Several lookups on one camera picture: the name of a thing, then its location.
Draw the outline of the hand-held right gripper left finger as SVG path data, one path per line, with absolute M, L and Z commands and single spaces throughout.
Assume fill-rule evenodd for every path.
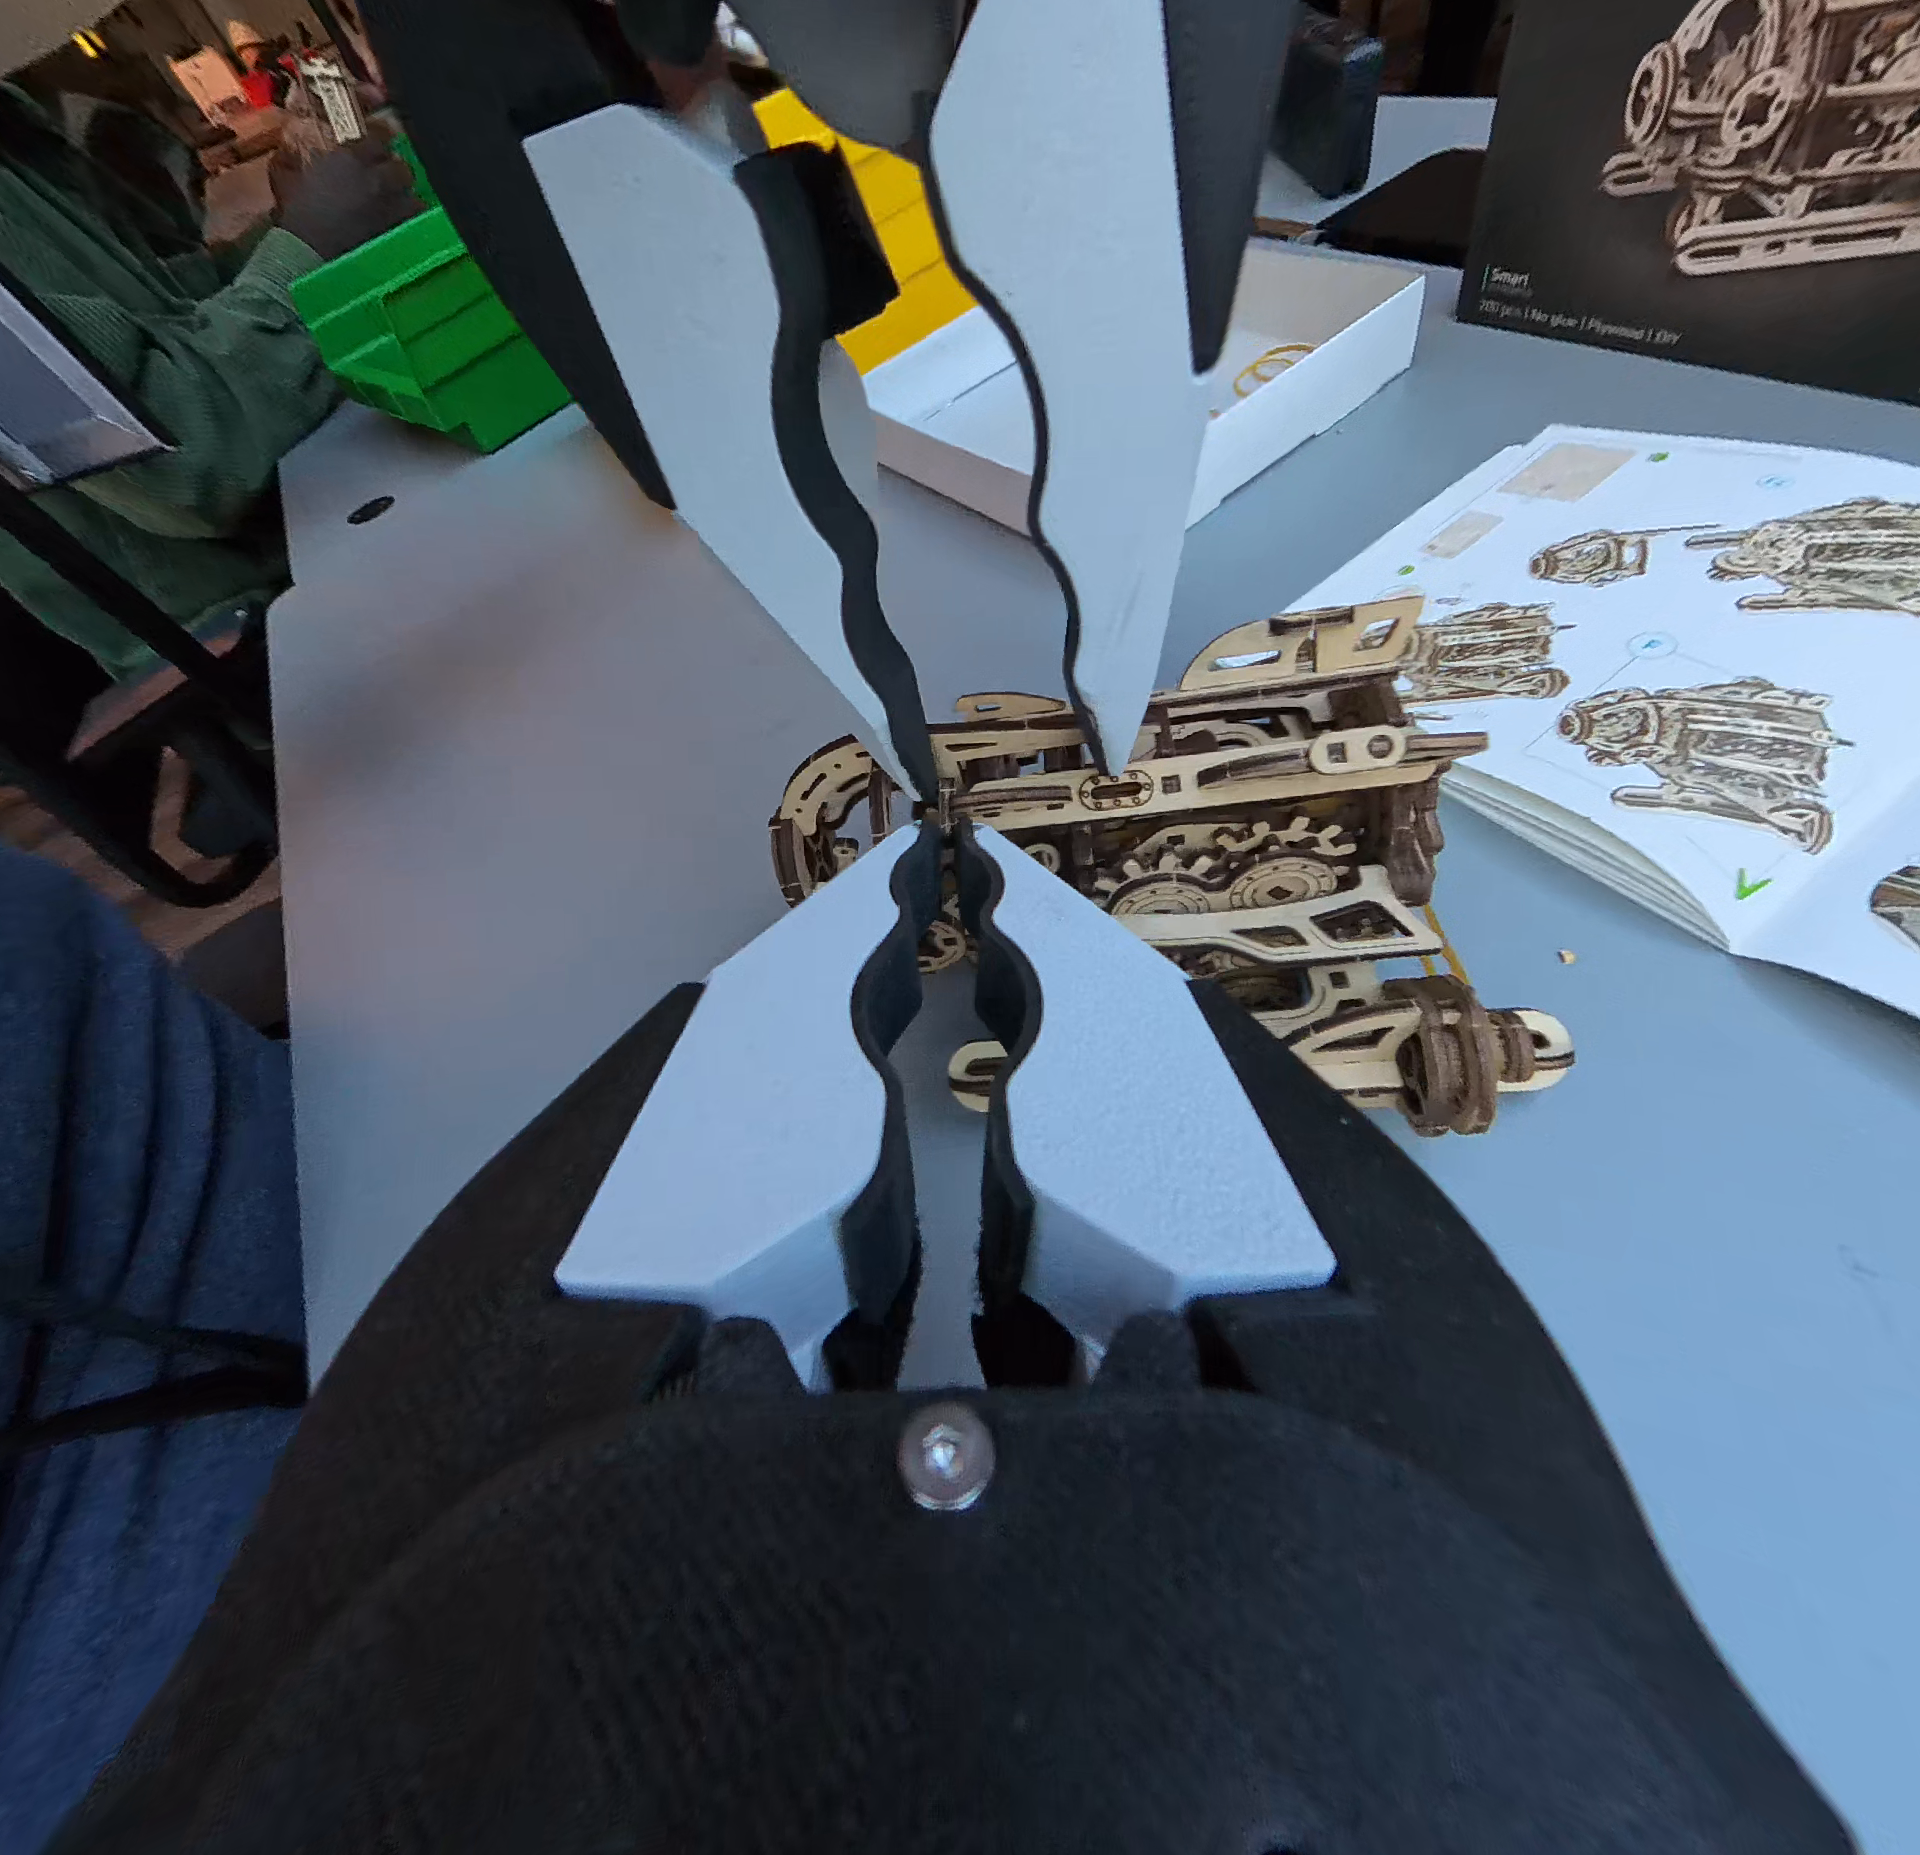
M 886 1327 L 916 1210 L 890 1052 L 921 1006 L 944 836 L 887 836 L 717 963 L 556 1264 L 585 1301 L 750 1317 L 828 1388 L 827 1344 Z

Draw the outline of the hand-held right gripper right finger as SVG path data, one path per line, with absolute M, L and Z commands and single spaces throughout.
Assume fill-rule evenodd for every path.
M 1002 1046 L 971 1340 L 1061 1388 L 1136 1315 L 1326 1289 L 1333 1249 L 1189 978 L 1004 836 L 957 828 L 974 1011 Z

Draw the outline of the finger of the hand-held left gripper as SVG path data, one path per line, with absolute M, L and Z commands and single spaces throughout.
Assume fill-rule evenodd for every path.
M 623 102 L 522 149 L 669 506 L 930 799 L 916 672 L 879 598 L 874 418 L 838 340 L 897 287 L 843 153 L 743 155 Z
M 976 0 L 927 125 L 948 255 L 1033 409 L 1030 534 L 1104 774 L 1156 688 L 1209 396 L 1192 369 L 1164 0 Z

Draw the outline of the wooden submarine model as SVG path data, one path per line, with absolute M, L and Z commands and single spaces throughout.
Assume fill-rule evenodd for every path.
M 1094 766 L 1064 701 L 958 699 L 933 730 L 954 818 L 1004 836 L 1186 978 L 1210 978 L 1349 1105 L 1426 1138 L 1489 1132 L 1499 1101 L 1572 1068 L 1568 1029 L 1484 1006 L 1432 913 L 1442 781 L 1486 749 L 1425 732 L 1441 658 L 1524 656 L 1466 683 L 1566 685 L 1516 640 L 1423 625 L 1420 594 L 1265 616 L 1209 644 L 1156 691 L 1128 764 Z M 921 818 L 860 739 L 816 749 L 771 818 L 771 862 L 798 907 L 866 847 Z

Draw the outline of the black model kit box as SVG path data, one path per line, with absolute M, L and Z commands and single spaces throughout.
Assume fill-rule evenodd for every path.
M 1455 317 L 1917 401 L 1917 0 L 1517 0 Z

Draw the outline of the yellow plastic bin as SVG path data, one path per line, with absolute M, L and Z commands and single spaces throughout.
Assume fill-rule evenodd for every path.
M 886 256 L 895 296 L 874 317 L 839 336 L 862 379 L 971 311 L 974 300 L 948 266 L 912 162 L 828 128 L 790 91 L 756 98 L 754 114 L 768 146 L 816 144 L 843 155 L 869 232 Z

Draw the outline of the white cardboard tray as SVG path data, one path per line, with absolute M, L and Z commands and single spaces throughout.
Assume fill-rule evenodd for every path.
M 1425 276 L 1379 259 L 1255 242 L 1240 267 L 1232 322 L 1210 390 L 1210 430 L 1189 524 L 1326 434 L 1412 362 Z M 1235 403 L 1232 379 L 1263 349 L 1318 349 Z M 1033 424 L 1010 344 L 979 307 L 863 380 L 879 467 L 1025 533 Z

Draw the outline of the black flat case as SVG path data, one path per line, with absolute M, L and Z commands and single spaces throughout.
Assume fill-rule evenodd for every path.
M 1484 149 L 1426 157 L 1326 216 L 1315 242 L 1347 255 L 1460 269 L 1484 163 Z

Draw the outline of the open instruction booklet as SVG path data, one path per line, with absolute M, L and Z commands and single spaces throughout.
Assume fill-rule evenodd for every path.
M 1291 603 L 1419 597 L 1447 789 L 1707 944 L 1917 1014 L 1917 471 L 1550 427 Z

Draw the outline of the black chair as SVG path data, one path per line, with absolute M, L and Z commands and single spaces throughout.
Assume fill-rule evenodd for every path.
M 159 666 L 135 689 L 4 597 L 4 787 L 173 908 L 247 893 L 280 854 L 265 625 L 190 635 L 4 483 L 4 542 L 124 628 Z

